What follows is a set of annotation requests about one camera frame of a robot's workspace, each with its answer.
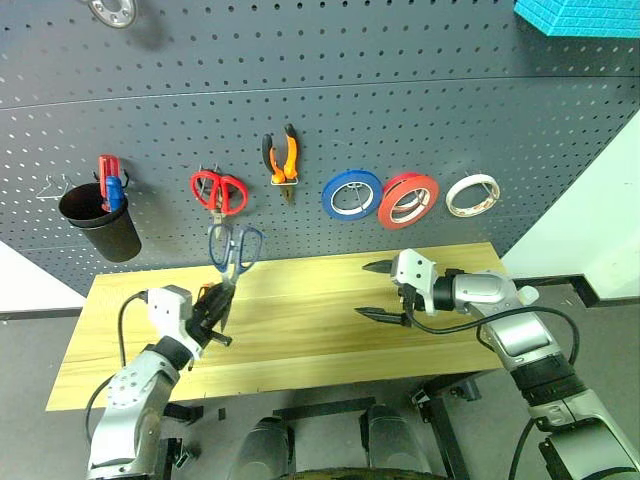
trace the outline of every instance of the pliers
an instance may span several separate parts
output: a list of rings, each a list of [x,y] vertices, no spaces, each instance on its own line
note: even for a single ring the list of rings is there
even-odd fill
[[[280,192],[289,205],[293,203],[293,186],[298,184],[298,171],[296,161],[298,160],[298,138],[293,125],[287,123],[284,126],[287,136],[287,160],[284,168],[278,167],[276,161],[276,149],[273,140],[268,133],[262,137],[262,161],[269,173],[271,173],[271,185],[282,187]]]

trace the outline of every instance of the blue tape roll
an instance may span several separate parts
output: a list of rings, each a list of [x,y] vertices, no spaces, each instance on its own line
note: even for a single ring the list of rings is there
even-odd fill
[[[370,189],[363,208],[340,209],[333,204],[335,194],[349,183],[361,183]],[[374,212],[382,200],[382,184],[378,177],[366,170],[347,170],[335,176],[322,189],[322,206],[331,218],[359,220]]]

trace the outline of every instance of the pegboard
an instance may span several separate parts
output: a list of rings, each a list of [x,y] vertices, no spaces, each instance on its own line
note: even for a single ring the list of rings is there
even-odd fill
[[[503,254],[638,109],[639,42],[546,38],[508,1],[139,3],[122,31],[79,2],[0,7],[2,239],[84,294],[96,273],[208,262],[210,215],[188,188],[201,164],[249,186],[232,220],[266,234],[264,258],[477,241]],[[302,150],[292,208],[260,156],[286,122]],[[35,198],[47,174],[92,181],[107,152],[131,175],[143,243],[123,264]],[[320,194],[347,168],[424,172],[442,192],[407,229],[332,220]],[[444,193],[465,172],[503,194],[460,219]]]

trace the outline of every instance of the pen holder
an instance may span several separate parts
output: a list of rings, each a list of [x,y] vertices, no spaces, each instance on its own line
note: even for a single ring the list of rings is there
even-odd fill
[[[129,216],[129,202],[113,211],[102,208],[99,183],[87,183],[69,190],[58,209],[69,223],[82,230],[100,254],[111,262],[125,262],[142,248],[140,237]]]

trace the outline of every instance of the wooden table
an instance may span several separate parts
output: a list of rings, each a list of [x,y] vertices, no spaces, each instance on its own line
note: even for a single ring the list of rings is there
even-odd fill
[[[489,243],[417,249],[447,267],[504,272]],[[353,309],[379,306],[400,311],[388,275],[362,265],[392,258],[395,251],[272,260],[240,277],[225,334],[233,344],[210,344],[191,372],[184,370],[172,400],[217,397],[436,375],[500,366],[474,331],[427,335],[415,328],[378,324]],[[120,369],[116,319],[122,302],[151,287],[174,284],[196,298],[199,287],[218,281],[212,266],[98,275],[82,310],[47,410],[84,408],[93,390]],[[436,327],[461,323],[456,313],[423,319]],[[125,315],[127,358],[158,337],[144,302]],[[104,406],[103,395],[96,406]]]

